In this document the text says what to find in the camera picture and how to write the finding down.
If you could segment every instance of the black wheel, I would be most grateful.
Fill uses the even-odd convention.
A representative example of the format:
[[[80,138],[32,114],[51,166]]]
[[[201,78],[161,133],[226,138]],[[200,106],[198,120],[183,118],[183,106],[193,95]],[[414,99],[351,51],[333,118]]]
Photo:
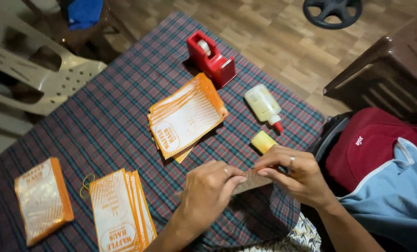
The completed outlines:
[[[321,13],[318,16],[313,16],[308,9],[309,7],[319,7]],[[356,9],[354,16],[350,15],[347,7]],[[305,14],[306,18],[313,25],[330,30],[351,26],[360,18],[362,12],[363,5],[361,0],[305,0],[303,3],[303,14]],[[326,22],[325,19],[328,16],[337,16],[341,23],[333,24]]]

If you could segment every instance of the rubber band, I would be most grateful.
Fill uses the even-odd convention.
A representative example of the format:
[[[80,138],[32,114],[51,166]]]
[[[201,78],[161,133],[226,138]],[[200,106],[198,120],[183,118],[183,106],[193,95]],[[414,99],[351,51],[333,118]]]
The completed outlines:
[[[90,183],[92,183],[93,181],[95,181],[95,175],[94,174],[89,174],[87,175],[83,180],[82,180],[82,187],[79,190],[79,196],[81,197],[81,199],[85,199],[88,198],[90,196]],[[82,196],[82,191],[86,189],[88,191],[87,195]]]

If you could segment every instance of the yellow glue stick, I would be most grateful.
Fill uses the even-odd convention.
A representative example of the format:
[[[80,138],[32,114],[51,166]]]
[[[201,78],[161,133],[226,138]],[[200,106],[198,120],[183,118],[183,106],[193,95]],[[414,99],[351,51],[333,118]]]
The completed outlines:
[[[273,145],[278,145],[278,143],[263,130],[258,132],[250,143],[262,154],[265,154]]]

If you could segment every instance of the light blue shirt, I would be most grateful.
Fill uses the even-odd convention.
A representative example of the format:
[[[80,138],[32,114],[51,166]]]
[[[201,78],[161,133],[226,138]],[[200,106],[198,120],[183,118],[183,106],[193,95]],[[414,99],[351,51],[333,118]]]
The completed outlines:
[[[367,231],[417,251],[417,147],[399,138],[394,156],[339,201]]]

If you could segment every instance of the hand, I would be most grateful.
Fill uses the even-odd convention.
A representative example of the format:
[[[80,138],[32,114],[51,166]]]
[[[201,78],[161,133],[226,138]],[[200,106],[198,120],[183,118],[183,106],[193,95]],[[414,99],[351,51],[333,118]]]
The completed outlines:
[[[233,190],[247,178],[223,161],[212,160],[186,175],[182,203],[175,214],[182,228],[196,238],[207,230],[227,207]]]
[[[258,171],[258,175],[280,182],[288,189],[290,195],[301,203],[318,210],[337,203],[311,153],[274,145],[258,159],[254,167],[268,165],[286,166],[290,169],[290,174],[286,175],[277,169],[263,168]]]

